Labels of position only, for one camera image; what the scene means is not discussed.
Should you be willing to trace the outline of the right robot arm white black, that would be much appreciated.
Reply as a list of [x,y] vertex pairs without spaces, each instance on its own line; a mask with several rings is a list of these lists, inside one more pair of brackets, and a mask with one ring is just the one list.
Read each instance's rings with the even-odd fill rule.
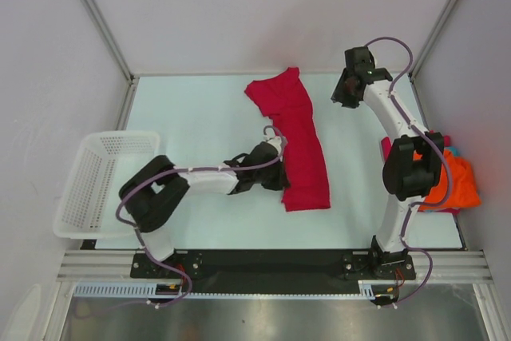
[[390,280],[399,275],[414,279],[406,242],[408,225],[441,179],[444,137],[427,132],[414,119],[394,86],[395,79],[387,69],[377,67],[368,47],[346,51],[332,101],[352,109],[365,103],[391,140],[382,168],[382,181],[389,194],[383,221],[366,253],[344,258],[347,280]]

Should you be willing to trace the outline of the folded teal t shirt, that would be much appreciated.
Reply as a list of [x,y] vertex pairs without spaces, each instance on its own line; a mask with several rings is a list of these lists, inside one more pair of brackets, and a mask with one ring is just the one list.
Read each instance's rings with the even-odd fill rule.
[[[457,167],[456,157],[458,157],[459,155],[460,155],[459,151],[456,148],[454,148],[453,146],[447,146],[444,148],[444,157],[446,158],[447,162],[449,163],[450,167],[452,168],[451,169],[452,173],[454,173],[454,168]],[[446,190],[447,190],[447,177],[446,177],[445,169],[442,169],[440,183],[436,187],[431,189],[430,194],[426,198],[426,201],[427,202],[439,201],[446,194]],[[422,211],[424,211],[424,212],[448,212],[448,213],[458,214],[460,208],[453,206],[454,198],[455,198],[455,192],[452,192],[449,200],[444,205],[432,207],[432,208],[423,206]]]

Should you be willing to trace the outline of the white perforated plastic basket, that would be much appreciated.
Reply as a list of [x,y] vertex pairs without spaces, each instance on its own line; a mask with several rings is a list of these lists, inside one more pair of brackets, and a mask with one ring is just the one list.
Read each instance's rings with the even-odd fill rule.
[[86,136],[77,151],[53,222],[55,236],[103,240],[131,236],[115,217],[120,188],[160,152],[151,131],[104,131]]

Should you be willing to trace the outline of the folded orange t shirt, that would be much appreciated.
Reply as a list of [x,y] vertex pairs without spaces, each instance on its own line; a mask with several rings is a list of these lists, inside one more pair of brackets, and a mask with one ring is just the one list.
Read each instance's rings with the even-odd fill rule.
[[471,164],[463,157],[456,157],[454,173],[451,172],[453,183],[452,191],[455,192],[454,207],[475,208],[481,204],[481,199],[477,192],[477,184],[473,174]]

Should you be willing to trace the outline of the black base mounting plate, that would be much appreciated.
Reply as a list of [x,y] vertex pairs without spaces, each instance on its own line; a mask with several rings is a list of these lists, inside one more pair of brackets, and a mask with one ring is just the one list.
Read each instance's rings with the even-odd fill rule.
[[362,280],[413,281],[407,252],[377,256],[369,249],[177,250],[158,266],[143,253],[133,257],[134,279],[166,280],[185,272],[199,294],[348,294]]

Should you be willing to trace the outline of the crimson red t shirt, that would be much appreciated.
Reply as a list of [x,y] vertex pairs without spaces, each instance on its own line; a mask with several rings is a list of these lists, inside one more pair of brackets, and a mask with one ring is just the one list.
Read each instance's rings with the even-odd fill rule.
[[290,186],[283,192],[287,212],[331,207],[327,166],[315,123],[313,105],[301,82],[300,71],[289,67],[281,74],[252,81],[246,95],[287,139],[283,159]]

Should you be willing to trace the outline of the folded magenta t shirt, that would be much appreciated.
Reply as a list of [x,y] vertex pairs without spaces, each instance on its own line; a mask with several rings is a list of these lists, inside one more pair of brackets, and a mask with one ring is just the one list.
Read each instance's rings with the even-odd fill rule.
[[[382,140],[381,140],[381,150],[382,150],[382,156],[383,156],[383,160],[386,161],[386,159],[388,158],[389,154],[390,154],[390,150],[391,150],[391,141],[390,141],[390,138],[389,137],[384,137]],[[447,146],[452,146],[452,140],[451,140],[451,137],[449,135],[447,136],[444,136],[444,148],[447,147]],[[419,212],[424,212],[422,211],[422,207],[425,206],[425,207],[429,207],[429,206],[426,206],[426,205],[421,205],[418,209]]]

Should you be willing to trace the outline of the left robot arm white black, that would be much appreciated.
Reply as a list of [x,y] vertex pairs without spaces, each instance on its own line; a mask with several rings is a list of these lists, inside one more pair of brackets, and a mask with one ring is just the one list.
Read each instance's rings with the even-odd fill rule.
[[249,153],[216,167],[179,169],[165,155],[154,157],[119,190],[116,218],[131,226],[150,253],[149,268],[166,277],[175,271],[174,245],[164,226],[187,195],[236,195],[255,185],[272,191],[289,187],[283,164],[287,140],[272,137]]

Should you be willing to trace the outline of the aluminium extrusion rail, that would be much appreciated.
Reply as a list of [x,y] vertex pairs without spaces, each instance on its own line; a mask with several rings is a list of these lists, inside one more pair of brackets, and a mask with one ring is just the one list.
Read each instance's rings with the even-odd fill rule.
[[[71,250],[65,252],[57,281],[121,282],[129,278],[135,250]],[[492,284],[493,277],[481,251],[430,252],[431,284]]]

